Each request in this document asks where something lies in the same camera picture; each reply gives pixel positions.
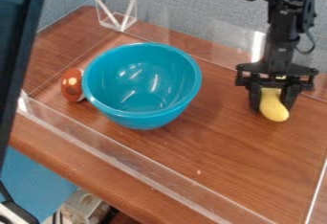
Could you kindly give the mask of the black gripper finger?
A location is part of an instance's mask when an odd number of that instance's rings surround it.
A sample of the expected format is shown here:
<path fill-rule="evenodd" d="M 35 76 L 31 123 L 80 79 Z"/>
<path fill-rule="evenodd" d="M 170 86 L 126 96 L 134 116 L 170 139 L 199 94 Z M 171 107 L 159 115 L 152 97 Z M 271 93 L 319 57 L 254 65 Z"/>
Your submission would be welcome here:
<path fill-rule="evenodd" d="M 262 98 L 262 85 L 258 82 L 252 82 L 250 85 L 250 106 L 252 111 L 259 111 L 260 98 Z"/>
<path fill-rule="evenodd" d="M 300 93 L 302 93 L 300 83 L 291 83 L 283 87 L 280 101 L 287 110 L 291 110 Z"/>

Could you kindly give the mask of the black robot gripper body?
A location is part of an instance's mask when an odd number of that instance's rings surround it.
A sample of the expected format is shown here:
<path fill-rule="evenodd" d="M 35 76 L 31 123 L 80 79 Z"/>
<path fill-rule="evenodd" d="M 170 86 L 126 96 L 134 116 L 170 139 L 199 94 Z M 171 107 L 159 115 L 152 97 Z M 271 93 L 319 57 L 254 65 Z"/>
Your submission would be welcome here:
<path fill-rule="evenodd" d="M 258 84 L 264 88 L 283 89 L 299 84 L 304 90 L 314 89 L 318 70 L 292 62 L 300 38 L 278 43 L 266 39 L 263 58 L 258 62 L 236 65 L 235 85 L 251 88 Z"/>

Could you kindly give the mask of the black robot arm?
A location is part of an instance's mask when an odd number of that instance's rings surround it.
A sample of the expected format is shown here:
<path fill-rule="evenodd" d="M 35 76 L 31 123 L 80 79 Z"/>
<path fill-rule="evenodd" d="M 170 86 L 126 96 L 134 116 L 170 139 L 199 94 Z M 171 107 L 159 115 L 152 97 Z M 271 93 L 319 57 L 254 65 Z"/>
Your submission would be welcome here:
<path fill-rule="evenodd" d="M 308 55 L 315 48 L 310 33 L 316 12 L 315 0 L 264 0 L 268 2 L 268 30 L 263 57 L 258 62 L 236 65 L 235 85 L 250 92 L 250 106 L 259 110 L 263 89 L 282 90 L 280 102 L 290 110 L 299 94 L 314 89 L 318 70 L 292 62 L 294 51 Z"/>

